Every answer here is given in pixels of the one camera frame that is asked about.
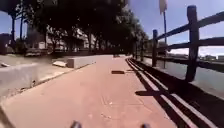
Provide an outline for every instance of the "fence post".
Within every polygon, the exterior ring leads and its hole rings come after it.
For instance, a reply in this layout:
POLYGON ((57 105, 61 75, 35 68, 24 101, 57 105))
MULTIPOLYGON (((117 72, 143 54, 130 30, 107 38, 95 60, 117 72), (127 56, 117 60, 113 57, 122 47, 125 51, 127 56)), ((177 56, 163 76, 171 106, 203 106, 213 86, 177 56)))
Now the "fence post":
POLYGON ((157 40, 157 36, 158 36, 158 32, 157 30, 153 30, 153 46, 152 46, 152 67, 156 66, 156 61, 157 61, 157 44, 158 44, 158 40, 157 40))
POLYGON ((187 17, 189 21, 189 33, 190 33, 190 47, 188 66, 185 80, 191 82, 194 80, 197 69, 197 57, 198 57, 198 41, 199 41, 199 26, 197 19, 196 6, 188 6, 187 17))
POLYGON ((141 50, 140 51, 141 61, 143 61, 143 42, 142 41, 140 42, 140 47, 141 47, 140 48, 140 50, 141 50))

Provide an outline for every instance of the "wooden fence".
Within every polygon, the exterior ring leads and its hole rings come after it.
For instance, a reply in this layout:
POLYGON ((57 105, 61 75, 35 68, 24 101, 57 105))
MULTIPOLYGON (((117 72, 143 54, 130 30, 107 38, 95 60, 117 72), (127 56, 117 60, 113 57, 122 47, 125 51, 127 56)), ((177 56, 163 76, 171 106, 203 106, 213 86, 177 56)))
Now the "wooden fence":
POLYGON ((157 60, 163 60, 163 61, 174 62, 179 64, 186 64, 187 73, 186 73, 185 80, 187 82, 191 82, 194 80, 197 67, 224 72, 223 64, 205 62, 205 61, 200 61, 197 59, 198 49, 200 46, 224 46, 224 37, 215 37, 215 38, 209 38, 209 39, 203 39, 203 40, 200 40, 200 37, 199 37, 199 28, 224 21, 224 12, 217 13, 213 16, 210 16, 198 21, 197 8, 196 6, 192 5, 192 6, 188 6, 187 8, 187 18, 188 18, 188 24, 181 26, 179 28, 176 28, 160 36, 158 36, 157 30, 153 30, 153 39, 151 40, 153 42, 152 56, 143 56, 141 54, 141 60, 143 57, 152 58, 153 67, 156 66, 157 60), (170 37, 175 34, 179 34, 188 30, 189 30, 189 42, 181 43, 181 44, 173 44, 166 47, 157 48, 158 40, 163 39, 165 37, 170 37), (180 49, 180 48, 189 48, 188 60, 157 56, 157 53, 159 51, 180 49))

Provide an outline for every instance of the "red pavement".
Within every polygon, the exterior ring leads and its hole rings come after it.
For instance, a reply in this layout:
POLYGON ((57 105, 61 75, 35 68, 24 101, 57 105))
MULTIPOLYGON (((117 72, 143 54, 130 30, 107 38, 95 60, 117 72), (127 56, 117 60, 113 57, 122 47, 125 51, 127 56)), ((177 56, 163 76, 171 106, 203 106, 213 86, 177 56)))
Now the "red pavement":
POLYGON ((97 63, 58 77, 2 102, 16 128, 176 127, 153 96, 137 96, 144 87, 125 57, 101 57, 97 63), (111 74, 113 70, 125 74, 111 74))

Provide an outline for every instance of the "low wall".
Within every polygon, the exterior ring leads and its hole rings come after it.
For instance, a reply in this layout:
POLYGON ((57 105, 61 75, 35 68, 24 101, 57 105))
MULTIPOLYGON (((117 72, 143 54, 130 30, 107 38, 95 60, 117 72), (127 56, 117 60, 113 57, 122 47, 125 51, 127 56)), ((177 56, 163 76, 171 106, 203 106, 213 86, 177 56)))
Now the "low wall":
POLYGON ((67 67, 79 69, 81 67, 84 67, 89 64, 93 64, 95 62, 96 60, 92 56, 69 58, 67 60, 67 67))
POLYGON ((10 90, 31 87, 37 80, 37 64, 0 68, 0 96, 7 95, 10 90))

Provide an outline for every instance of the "blue sky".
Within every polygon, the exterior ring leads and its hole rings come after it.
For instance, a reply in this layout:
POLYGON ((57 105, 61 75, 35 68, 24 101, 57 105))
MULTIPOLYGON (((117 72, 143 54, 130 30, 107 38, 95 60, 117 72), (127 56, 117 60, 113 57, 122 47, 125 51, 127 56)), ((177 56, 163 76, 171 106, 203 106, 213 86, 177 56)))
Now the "blue sky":
MULTIPOLYGON (((0 11, 0 33, 11 33, 12 29, 12 20, 11 17, 5 13, 0 11)), ((23 35, 26 35, 26 24, 23 25, 23 35)), ((20 19, 15 23, 15 36, 19 37, 20 34, 20 19)))
MULTIPOLYGON (((187 24, 187 6, 196 5, 198 19, 224 11, 224 0, 167 0, 167 31, 187 24)), ((159 12, 159 0, 130 0, 130 8, 140 20, 144 31, 152 37, 152 30, 164 33, 163 16, 159 12)), ((224 36, 224 22, 200 29, 200 38, 224 36)), ((187 42, 188 32, 168 38, 168 44, 187 42)), ((173 53, 188 53, 188 49, 173 50, 173 53)), ((224 47, 202 47, 200 55, 224 55, 224 47)))

